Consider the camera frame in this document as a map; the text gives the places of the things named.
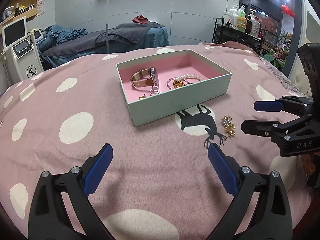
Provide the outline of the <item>thin silver bangle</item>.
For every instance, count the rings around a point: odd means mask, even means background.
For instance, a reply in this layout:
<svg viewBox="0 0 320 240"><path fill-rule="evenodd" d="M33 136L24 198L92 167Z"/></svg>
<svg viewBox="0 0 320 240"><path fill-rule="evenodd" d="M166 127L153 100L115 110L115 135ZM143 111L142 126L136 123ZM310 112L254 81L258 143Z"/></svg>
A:
<svg viewBox="0 0 320 240"><path fill-rule="evenodd" d="M182 79L178 79L177 77L170 78L166 85L169 90L177 89L186 86L188 83Z"/></svg>

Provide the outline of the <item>rose gold wrist watch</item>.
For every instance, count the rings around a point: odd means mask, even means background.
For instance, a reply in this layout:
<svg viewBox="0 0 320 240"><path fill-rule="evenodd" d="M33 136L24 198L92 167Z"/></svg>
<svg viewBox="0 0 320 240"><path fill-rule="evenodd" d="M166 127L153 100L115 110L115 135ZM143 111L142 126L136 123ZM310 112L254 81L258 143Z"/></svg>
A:
<svg viewBox="0 0 320 240"><path fill-rule="evenodd" d="M159 94L159 77L155 67L139 70L131 76L131 84L135 89L150 87L150 95Z"/></svg>

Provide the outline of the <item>green potted plant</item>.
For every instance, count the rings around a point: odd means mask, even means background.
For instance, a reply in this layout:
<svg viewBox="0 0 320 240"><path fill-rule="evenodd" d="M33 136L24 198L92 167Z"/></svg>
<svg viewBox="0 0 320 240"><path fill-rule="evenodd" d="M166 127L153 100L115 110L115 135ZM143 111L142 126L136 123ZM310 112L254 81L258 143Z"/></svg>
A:
<svg viewBox="0 0 320 240"><path fill-rule="evenodd" d="M287 53L286 51L281 51L276 47L276 49L271 49L269 51L263 50L260 56L276 67L279 71L284 70L286 63Z"/></svg>

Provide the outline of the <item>red hanging ornament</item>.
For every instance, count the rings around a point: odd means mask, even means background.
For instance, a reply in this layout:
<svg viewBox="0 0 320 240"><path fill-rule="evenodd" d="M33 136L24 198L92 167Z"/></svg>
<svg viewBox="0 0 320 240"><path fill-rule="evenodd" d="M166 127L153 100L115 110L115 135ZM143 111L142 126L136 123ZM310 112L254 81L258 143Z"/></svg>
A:
<svg viewBox="0 0 320 240"><path fill-rule="evenodd" d="M295 18L295 12L292 11L287 5L282 5L281 10L283 13L291 16L292 18Z"/></svg>

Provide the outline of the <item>silver snowflake brooch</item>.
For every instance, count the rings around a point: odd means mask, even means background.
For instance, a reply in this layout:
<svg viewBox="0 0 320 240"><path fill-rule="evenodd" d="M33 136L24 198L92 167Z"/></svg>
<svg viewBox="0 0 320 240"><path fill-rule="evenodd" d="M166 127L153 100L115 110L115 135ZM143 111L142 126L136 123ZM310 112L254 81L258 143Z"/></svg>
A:
<svg viewBox="0 0 320 240"><path fill-rule="evenodd" d="M232 118L229 115L225 115L222 119L221 119L221 125L223 127L231 125L232 124Z"/></svg>

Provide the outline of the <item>black trolley with bottles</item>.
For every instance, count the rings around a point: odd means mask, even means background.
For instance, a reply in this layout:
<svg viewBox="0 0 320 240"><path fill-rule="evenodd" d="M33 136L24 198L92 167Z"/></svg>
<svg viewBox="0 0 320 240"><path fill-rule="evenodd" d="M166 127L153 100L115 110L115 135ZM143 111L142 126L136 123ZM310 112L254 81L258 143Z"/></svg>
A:
<svg viewBox="0 0 320 240"><path fill-rule="evenodd" d="M252 48L256 53L262 45L262 40L253 34L253 21L246 18L244 6L232 5L222 17L215 20L212 43L223 44L235 41Z"/></svg>

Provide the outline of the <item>pink polka dot bedsheet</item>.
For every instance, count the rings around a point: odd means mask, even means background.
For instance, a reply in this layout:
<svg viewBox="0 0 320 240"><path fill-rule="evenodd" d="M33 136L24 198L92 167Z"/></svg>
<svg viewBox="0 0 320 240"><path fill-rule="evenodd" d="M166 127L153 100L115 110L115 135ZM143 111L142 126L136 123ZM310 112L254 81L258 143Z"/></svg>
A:
<svg viewBox="0 0 320 240"><path fill-rule="evenodd" d="M253 105L299 90L240 45L191 50L231 72L227 93L140 127L132 123L117 64L159 49L84 56L7 89L1 97L1 204L21 233L28 231L41 173L68 172L108 143L113 160L89 200L117 239L207 238L232 201L204 146L210 135L220 142L224 116L233 119L235 136L221 143L223 152L254 172L279 171L298 224L312 200L300 159L282 158L270 139L245 135L240 125L292 120Z"/></svg>

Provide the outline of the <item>green box pink lining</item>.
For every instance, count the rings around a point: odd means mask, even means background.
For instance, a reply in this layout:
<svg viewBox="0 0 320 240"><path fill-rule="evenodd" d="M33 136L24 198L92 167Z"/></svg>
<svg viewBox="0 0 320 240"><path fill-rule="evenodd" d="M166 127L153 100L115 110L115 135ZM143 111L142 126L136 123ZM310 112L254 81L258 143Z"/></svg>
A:
<svg viewBox="0 0 320 240"><path fill-rule="evenodd" d="M136 127L226 94L232 77L191 49L121 62L117 72Z"/></svg>

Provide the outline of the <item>white beauty machine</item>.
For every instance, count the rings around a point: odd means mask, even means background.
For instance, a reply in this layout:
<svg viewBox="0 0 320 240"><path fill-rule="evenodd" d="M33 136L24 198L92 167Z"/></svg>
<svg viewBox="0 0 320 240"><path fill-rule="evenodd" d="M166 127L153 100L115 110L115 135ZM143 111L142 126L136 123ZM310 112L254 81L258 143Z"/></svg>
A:
<svg viewBox="0 0 320 240"><path fill-rule="evenodd" d="M43 72L35 33L27 32L26 17L2 28L5 71L10 85L33 78Z"/></svg>

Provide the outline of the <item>red cloth on bed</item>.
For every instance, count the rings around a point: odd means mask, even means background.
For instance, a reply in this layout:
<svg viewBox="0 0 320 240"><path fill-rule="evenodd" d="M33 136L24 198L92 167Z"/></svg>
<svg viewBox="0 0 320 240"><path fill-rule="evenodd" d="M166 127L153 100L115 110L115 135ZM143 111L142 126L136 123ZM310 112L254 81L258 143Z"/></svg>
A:
<svg viewBox="0 0 320 240"><path fill-rule="evenodd" d="M146 17L144 17L143 15L138 15L132 20L132 22L139 23L139 24L147 24L148 19Z"/></svg>

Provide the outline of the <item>massage bed blue cover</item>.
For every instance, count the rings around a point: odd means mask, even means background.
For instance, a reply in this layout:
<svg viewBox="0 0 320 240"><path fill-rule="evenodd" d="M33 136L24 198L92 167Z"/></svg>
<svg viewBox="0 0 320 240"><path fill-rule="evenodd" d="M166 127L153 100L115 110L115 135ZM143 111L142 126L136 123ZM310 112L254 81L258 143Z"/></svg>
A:
<svg viewBox="0 0 320 240"><path fill-rule="evenodd" d="M37 49L44 70L48 70L86 55L126 53L168 45L165 26L156 22L131 22L91 33L86 29L52 25L43 31Z"/></svg>

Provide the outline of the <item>wall poster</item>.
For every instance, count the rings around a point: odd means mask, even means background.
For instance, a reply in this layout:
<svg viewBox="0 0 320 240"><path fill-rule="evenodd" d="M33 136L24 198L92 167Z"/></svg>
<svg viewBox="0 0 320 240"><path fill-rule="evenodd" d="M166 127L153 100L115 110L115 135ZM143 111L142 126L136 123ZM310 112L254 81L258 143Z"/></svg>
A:
<svg viewBox="0 0 320 240"><path fill-rule="evenodd" d="M37 0L37 15L44 14L44 0Z"/></svg>

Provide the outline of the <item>wooden wall cabinet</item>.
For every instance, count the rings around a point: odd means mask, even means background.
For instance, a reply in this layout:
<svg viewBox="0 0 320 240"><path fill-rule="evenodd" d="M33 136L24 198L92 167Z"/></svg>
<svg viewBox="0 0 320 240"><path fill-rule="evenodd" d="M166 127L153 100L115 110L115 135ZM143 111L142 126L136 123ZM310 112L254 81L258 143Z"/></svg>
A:
<svg viewBox="0 0 320 240"><path fill-rule="evenodd" d="M1 12L1 27L23 17L29 22L37 14L37 0L10 0Z"/></svg>

